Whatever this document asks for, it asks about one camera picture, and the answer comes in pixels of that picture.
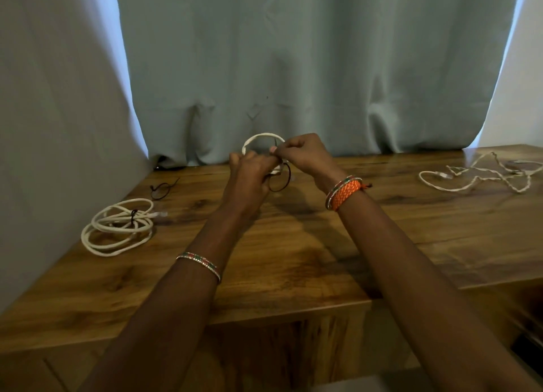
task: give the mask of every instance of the curtain fold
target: curtain fold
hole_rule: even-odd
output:
[[[516,0],[119,0],[150,156],[219,163],[259,132],[335,156],[462,148]]]

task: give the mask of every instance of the white wall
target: white wall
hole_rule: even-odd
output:
[[[0,0],[0,311],[150,171],[107,34],[97,0]]]
[[[543,5],[523,0],[479,146],[543,147]]]

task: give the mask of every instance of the hand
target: hand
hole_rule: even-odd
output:
[[[268,174],[281,160],[275,156],[257,155],[254,151],[230,154],[230,178],[223,194],[224,207],[243,217],[252,217],[269,192]]]
[[[293,137],[277,148],[272,147],[270,151],[313,176],[315,185],[324,193],[328,193],[336,183],[347,177],[315,133]]]

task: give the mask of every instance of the coiled white rope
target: coiled white rope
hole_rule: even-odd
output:
[[[508,175],[503,175],[500,172],[498,172],[497,170],[476,167],[476,164],[481,159],[485,158],[488,155],[492,155],[494,157],[494,160],[498,163],[498,165],[502,169],[506,170]],[[517,193],[522,193],[522,192],[530,189],[530,186],[532,185],[532,176],[535,175],[536,173],[540,172],[541,170],[543,170],[543,163],[542,162],[516,160],[516,161],[510,161],[509,163],[531,163],[531,164],[539,165],[539,168],[535,169],[535,170],[509,169],[509,168],[505,167],[498,160],[498,156],[494,152],[489,152],[487,154],[479,156],[478,159],[476,159],[475,162],[473,162],[472,165],[470,167],[467,167],[467,168],[447,165],[446,168],[449,170],[449,172],[451,172],[451,175],[449,175],[447,173],[443,173],[443,172],[434,172],[434,171],[431,171],[431,170],[423,170],[421,173],[419,173],[419,179],[422,182],[426,183],[428,186],[433,187],[434,189],[443,190],[443,191],[446,191],[446,192],[459,192],[459,191],[471,188],[475,183],[477,183],[479,181],[494,180],[494,181],[502,181],[502,182],[506,183],[506,185],[511,190],[514,190]],[[481,172],[490,172],[490,173],[495,174],[497,177],[481,177],[481,176],[477,175],[471,180],[470,183],[468,183],[467,185],[465,185],[465,186],[463,186],[461,188],[456,188],[456,189],[445,189],[445,188],[437,186],[437,185],[435,185],[433,183],[430,183],[430,182],[428,182],[427,180],[425,180],[423,178],[423,174],[432,174],[432,175],[435,175],[435,176],[442,177],[444,179],[453,179],[456,176],[460,176],[460,175],[466,173],[468,170],[471,170],[471,169],[480,170]],[[524,186],[524,188],[516,188],[511,184],[511,182],[509,182],[509,179],[511,179],[513,177],[519,177],[519,176],[525,176],[526,177],[526,185]]]
[[[123,206],[124,204],[134,202],[148,203],[149,208],[147,210],[130,210]],[[109,211],[114,209],[118,210],[119,212],[109,215]],[[133,247],[143,245],[153,236],[152,219],[157,216],[165,216],[164,212],[150,213],[151,210],[153,210],[153,202],[149,199],[129,199],[117,204],[112,204],[94,215],[91,223],[83,228],[83,231],[81,231],[81,242],[89,252],[103,257],[117,256],[118,254],[126,252]],[[126,239],[111,243],[109,245],[96,245],[89,241],[89,237],[94,231],[115,234],[124,233],[128,234],[129,236]],[[140,234],[145,232],[147,232],[146,236],[142,237]],[[126,246],[126,244],[133,241],[138,236],[139,240],[132,243],[132,245]]]
[[[251,136],[249,139],[246,140],[246,142],[243,144],[243,147],[241,148],[241,154],[242,155],[245,155],[245,151],[246,151],[247,146],[249,145],[249,143],[251,143],[252,141],[254,141],[258,137],[271,137],[271,138],[279,139],[283,143],[285,142],[285,140],[281,136],[275,135],[274,133],[260,133],[258,135]],[[283,170],[283,164],[282,163],[277,165],[274,168],[274,170],[272,170],[270,172],[270,174],[271,175],[277,175],[277,174],[281,173],[281,170]]]

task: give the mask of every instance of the forearm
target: forearm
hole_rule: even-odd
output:
[[[219,209],[187,251],[224,270],[244,221]],[[217,278],[189,259],[179,259],[159,281],[126,328],[107,349],[82,391],[177,391],[198,345]]]
[[[338,210],[419,361],[446,390],[539,390],[465,297],[367,194]]]

